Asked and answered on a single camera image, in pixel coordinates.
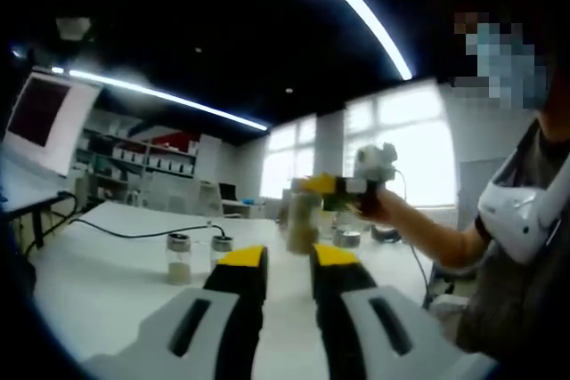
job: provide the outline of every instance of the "monitor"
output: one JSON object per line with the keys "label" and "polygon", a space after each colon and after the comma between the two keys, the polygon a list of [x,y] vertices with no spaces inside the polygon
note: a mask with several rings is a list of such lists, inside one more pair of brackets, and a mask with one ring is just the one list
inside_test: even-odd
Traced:
{"label": "monitor", "polygon": [[220,194],[223,200],[238,200],[235,196],[235,185],[220,182]]}
{"label": "monitor", "polygon": [[67,176],[77,139],[101,87],[37,71],[12,111],[3,149]]}

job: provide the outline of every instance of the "ceiling light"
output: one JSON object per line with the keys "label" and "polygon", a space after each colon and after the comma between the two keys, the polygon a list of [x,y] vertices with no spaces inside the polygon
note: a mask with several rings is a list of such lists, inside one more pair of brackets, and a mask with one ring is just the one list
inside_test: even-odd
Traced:
{"label": "ceiling light", "polygon": [[384,26],[378,21],[378,18],[374,15],[374,12],[368,7],[368,5],[363,0],[345,0],[358,14],[358,16],[364,21],[364,23],[368,26],[370,31],[374,34],[374,36],[378,39],[378,41],[384,47],[384,50],[387,52],[390,60],[394,63],[395,67],[397,68],[400,76],[403,80],[410,80],[411,79],[411,72],[408,69],[408,65],[403,60],[400,51],[396,47],[394,41],[387,33]]}
{"label": "ceiling light", "polygon": [[99,76],[94,75],[92,73],[87,73],[80,70],[70,70],[69,75],[73,77],[79,77],[81,79],[90,80],[93,82],[99,82],[101,84],[116,86],[118,88],[125,88],[131,91],[135,91],[137,93],[146,93],[147,95],[152,95],[154,97],[159,97],[163,100],[177,102],[178,104],[183,104],[187,107],[192,107],[193,109],[198,109],[202,111],[206,111],[207,113],[211,113],[212,115],[216,115],[219,117],[225,117],[226,119],[233,120],[234,122],[238,122],[243,125],[251,126],[252,128],[260,129],[261,131],[266,131],[267,126],[258,124],[256,122],[252,122],[251,120],[244,119],[243,117],[234,116],[230,113],[226,113],[225,111],[221,111],[218,109],[212,109],[211,107],[204,106],[202,104],[198,104],[194,101],[188,101],[184,98],[174,97],[174,95],[170,95],[169,93],[163,93],[161,91],[156,91],[154,89],[146,88],[144,86],[136,85],[136,84],[129,84],[128,82],[123,82],[122,80],[113,79],[111,77]]}

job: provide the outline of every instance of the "face mask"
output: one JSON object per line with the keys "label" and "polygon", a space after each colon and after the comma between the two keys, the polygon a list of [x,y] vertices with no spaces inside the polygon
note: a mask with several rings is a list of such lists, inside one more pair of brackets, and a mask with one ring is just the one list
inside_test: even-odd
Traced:
{"label": "face mask", "polygon": [[502,34],[499,24],[478,23],[476,33],[465,35],[465,45],[467,55],[477,56],[477,75],[489,81],[489,97],[502,107],[544,108],[551,78],[534,46],[523,42],[519,26]]}

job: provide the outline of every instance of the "dark shirt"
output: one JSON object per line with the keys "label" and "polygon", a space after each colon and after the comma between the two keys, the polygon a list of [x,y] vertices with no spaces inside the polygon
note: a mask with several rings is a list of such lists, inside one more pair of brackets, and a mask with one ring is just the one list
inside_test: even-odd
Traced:
{"label": "dark shirt", "polygon": [[[515,186],[546,189],[570,152],[570,141],[548,143],[538,132],[523,157]],[[528,265],[513,261],[492,240],[477,273],[476,292],[463,312],[457,345],[467,352],[483,352],[505,360],[518,349],[535,327],[544,292],[570,253],[570,204],[548,246]],[[476,227],[484,239],[492,239],[480,218]]]}

